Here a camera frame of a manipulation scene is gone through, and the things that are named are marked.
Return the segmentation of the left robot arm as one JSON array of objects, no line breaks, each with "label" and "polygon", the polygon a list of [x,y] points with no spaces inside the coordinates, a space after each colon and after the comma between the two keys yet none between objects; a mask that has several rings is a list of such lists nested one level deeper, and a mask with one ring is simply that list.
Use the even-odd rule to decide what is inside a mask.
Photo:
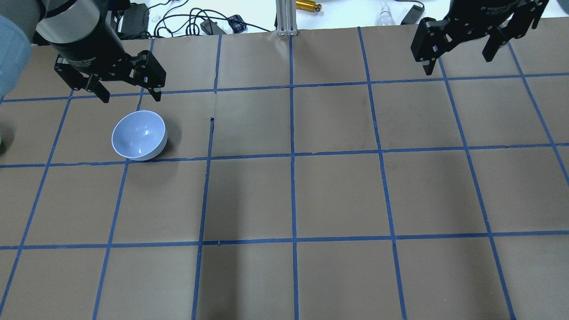
[{"label": "left robot arm", "polygon": [[105,81],[144,88],[159,102],[167,73],[149,51],[129,55],[94,0],[1,2],[1,95],[10,93],[31,57],[38,34],[57,52],[54,70],[71,90],[110,99]]}]

